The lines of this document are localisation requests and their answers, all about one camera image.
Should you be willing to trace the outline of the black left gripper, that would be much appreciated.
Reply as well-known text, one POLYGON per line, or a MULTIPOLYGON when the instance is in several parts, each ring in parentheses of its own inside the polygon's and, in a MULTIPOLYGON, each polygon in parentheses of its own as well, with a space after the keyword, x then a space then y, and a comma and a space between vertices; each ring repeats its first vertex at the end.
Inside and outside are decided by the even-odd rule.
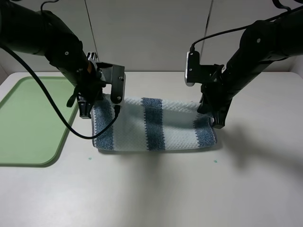
POLYGON ((72 106, 78 97, 78 107, 80 118, 91 118, 91 110, 94 103, 102 98, 102 89, 106 83, 101 80, 101 74, 97 68, 98 56, 95 52, 88 52, 88 67, 78 69, 76 75, 79 76, 74 92, 68 100, 68 106, 72 106))

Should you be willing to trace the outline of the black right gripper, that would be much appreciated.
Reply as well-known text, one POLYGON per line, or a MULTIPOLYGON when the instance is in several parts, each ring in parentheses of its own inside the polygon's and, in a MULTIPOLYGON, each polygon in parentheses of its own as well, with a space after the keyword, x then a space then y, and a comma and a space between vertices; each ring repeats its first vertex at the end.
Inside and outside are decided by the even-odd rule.
POLYGON ((215 129, 222 129, 225 126, 232 102, 222 79, 223 68, 224 65, 201 65, 202 97, 197 112, 213 114, 213 128, 215 129))

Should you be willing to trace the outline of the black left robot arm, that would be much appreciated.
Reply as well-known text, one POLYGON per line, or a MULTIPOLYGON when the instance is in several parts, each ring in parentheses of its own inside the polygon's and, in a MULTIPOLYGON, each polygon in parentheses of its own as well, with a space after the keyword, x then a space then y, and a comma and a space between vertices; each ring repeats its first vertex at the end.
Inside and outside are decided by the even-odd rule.
POLYGON ((13 0, 0 2, 0 44, 12 51, 44 56, 74 86, 67 107, 78 102, 80 117, 102 99, 105 82, 97 69, 95 53, 85 53, 82 41, 48 10, 33 11, 13 0))

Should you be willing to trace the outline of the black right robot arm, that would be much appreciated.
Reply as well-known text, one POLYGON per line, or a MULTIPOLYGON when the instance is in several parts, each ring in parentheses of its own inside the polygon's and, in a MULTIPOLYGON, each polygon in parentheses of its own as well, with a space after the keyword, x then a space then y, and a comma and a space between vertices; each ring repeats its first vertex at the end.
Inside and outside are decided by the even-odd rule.
POLYGON ((198 112, 211 113, 213 127, 223 128, 236 94, 273 62, 302 53, 302 7, 267 20, 257 20, 245 29, 238 50, 226 65, 215 66, 215 71, 206 76, 198 112))

